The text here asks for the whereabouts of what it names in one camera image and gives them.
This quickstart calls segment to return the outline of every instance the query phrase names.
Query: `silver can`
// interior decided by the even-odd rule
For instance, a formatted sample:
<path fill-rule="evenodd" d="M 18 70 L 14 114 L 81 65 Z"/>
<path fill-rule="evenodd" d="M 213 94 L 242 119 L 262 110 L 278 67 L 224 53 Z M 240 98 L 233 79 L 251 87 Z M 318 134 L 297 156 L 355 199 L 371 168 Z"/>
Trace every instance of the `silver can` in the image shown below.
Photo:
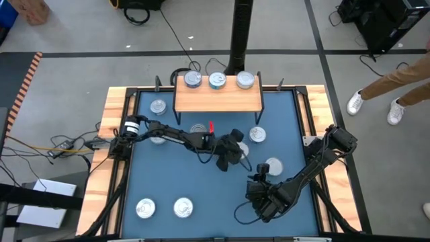
<path fill-rule="evenodd" d="M 156 115 L 164 114 L 167 110 L 167 104 L 161 99 L 154 100 L 150 104 L 150 110 Z"/>
<path fill-rule="evenodd" d="M 237 85 L 242 89 L 250 89 L 255 82 L 255 77 L 247 71 L 241 71 L 237 74 Z"/>
<path fill-rule="evenodd" d="M 262 127 L 254 127 L 249 131 L 249 139 L 254 143 L 262 143 L 266 139 L 266 131 Z"/>
<path fill-rule="evenodd" d="M 144 198 L 136 206 L 136 214 L 140 218 L 150 218 L 155 212 L 155 203 L 149 198 Z"/>
<path fill-rule="evenodd" d="M 281 175 L 282 171 L 284 170 L 284 165 L 282 162 L 275 157 L 269 158 L 266 161 L 266 164 L 269 164 L 269 175 L 277 176 Z"/>
<path fill-rule="evenodd" d="M 214 72 L 209 76 L 209 86 L 212 89 L 221 89 L 226 85 L 227 77 L 224 73 Z"/>
<path fill-rule="evenodd" d="M 244 159 L 245 156 L 248 156 L 248 154 L 249 154 L 249 147 L 244 142 L 238 142 L 237 144 L 239 145 L 239 147 L 243 151 L 241 159 Z"/>
<path fill-rule="evenodd" d="M 198 71 L 187 71 L 183 76 L 185 84 L 189 88 L 197 88 L 202 84 L 202 74 Z"/>
<path fill-rule="evenodd" d="M 193 212 L 193 203 L 188 198 L 180 198 L 173 205 L 173 211 L 179 218 L 187 218 Z"/>
<path fill-rule="evenodd" d="M 190 132 L 207 132 L 208 130 L 203 124 L 194 124 L 190 130 Z"/>
<path fill-rule="evenodd" d="M 160 137 L 150 137 L 149 139 L 156 145 L 161 145 L 161 144 L 164 144 L 166 142 L 165 139 L 160 138 Z"/>

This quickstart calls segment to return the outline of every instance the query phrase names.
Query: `yellow cable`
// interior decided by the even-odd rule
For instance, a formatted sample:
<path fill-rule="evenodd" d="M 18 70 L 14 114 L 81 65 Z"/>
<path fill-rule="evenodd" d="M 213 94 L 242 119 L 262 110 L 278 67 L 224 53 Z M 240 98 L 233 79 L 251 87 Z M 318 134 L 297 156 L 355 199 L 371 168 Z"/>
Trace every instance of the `yellow cable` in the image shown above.
<path fill-rule="evenodd" d="M 118 9 L 118 6 L 120 5 L 120 0 L 116 0 L 116 6 L 114 6 L 114 5 L 112 4 L 112 0 L 107 0 L 107 1 L 109 1 L 109 4 L 110 4 L 114 9 Z"/>
<path fill-rule="evenodd" d="M 49 147 L 35 147 L 35 146 L 32 146 L 32 145 L 27 145 L 26 143 L 20 141 L 17 138 L 13 138 L 13 137 L 10 137 L 10 136 L 7 136 L 7 138 L 10 138 L 11 140 L 14 140 L 14 141 L 18 142 L 19 144 L 25 145 L 25 146 L 30 147 L 32 149 L 39 149 L 39 150 L 43 150 L 43 151 L 64 151 L 64 152 L 70 152 L 70 153 L 80 153 L 80 152 L 92 151 L 90 149 L 85 149 L 85 150 L 64 150 L 64 149 L 49 148 Z"/>

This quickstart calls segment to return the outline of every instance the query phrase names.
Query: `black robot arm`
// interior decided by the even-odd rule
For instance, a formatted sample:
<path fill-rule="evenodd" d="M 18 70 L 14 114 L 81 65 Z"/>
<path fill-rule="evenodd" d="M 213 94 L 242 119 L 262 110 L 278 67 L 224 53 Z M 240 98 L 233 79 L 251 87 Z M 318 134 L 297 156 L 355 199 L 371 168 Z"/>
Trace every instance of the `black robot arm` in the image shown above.
<path fill-rule="evenodd" d="M 147 131 L 144 134 L 139 134 L 142 122 L 147 127 Z M 210 158 L 212 158 L 212 155 L 218 155 L 216 165 L 221 171 L 228 170 L 228 163 L 239 163 L 243 153 L 237 144 L 243 140 L 243 133 L 237 129 L 233 129 L 230 134 L 216 138 L 211 132 L 188 133 L 161 124 L 158 121 L 149 120 L 145 116 L 128 116 L 124 122 L 122 133 L 117 134 L 116 138 L 111 142 L 110 156 L 130 157 L 133 143 L 144 141 L 151 137 L 160 137 L 181 144 L 198 155 L 201 153 L 211 154 Z M 202 163 L 209 162 L 210 158 L 207 161 L 202 161 L 199 156 L 199 160 Z"/>
<path fill-rule="evenodd" d="M 268 223 L 290 211 L 297 203 L 303 187 L 327 166 L 350 155 L 357 147 L 357 139 L 346 130 L 332 125 L 326 131 L 322 140 L 316 138 L 305 147 L 308 164 L 294 177 L 271 184 L 265 181 L 265 174 L 269 171 L 268 164 L 258 165 L 258 174 L 250 176 L 253 181 L 247 183 L 246 198 L 263 222 Z"/>

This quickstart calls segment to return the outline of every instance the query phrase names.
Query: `khaki pants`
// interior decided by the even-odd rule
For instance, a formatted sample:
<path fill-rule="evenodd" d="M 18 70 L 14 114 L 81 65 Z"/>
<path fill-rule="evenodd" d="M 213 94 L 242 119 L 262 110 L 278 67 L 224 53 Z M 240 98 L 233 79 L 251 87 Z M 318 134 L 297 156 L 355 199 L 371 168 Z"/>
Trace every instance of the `khaki pants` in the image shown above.
<path fill-rule="evenodd" d="M 361 98 L 369 100 L 388 93 L 404 85 L 422 81 L 430 77 L 430 52 L 414 65 L 399 69 L 368 85 L 361 91 Z M 398 103 L 402 106 L 411 106 L 430 99 L 430 83 L 426 83 L 402 96 Z"/>

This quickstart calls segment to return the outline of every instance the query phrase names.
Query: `wooden shelf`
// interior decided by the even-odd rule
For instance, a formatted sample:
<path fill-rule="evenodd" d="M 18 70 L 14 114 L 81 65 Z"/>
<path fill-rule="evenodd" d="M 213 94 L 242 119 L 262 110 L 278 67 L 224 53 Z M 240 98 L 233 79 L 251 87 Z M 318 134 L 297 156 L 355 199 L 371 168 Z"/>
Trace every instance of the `wooden shelf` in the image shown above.
<path fill-rule="evenodd" d="M 236 76 L 227 76 L 222 89 L 209 86 L 209 76 L 202 76 L 197 88 L 186 86 L 183 76 L 176 81 L 176 112 L 260 112 L 263 109 L 261 84 L 258 76 L 250 89 L 241 89 Z"/>

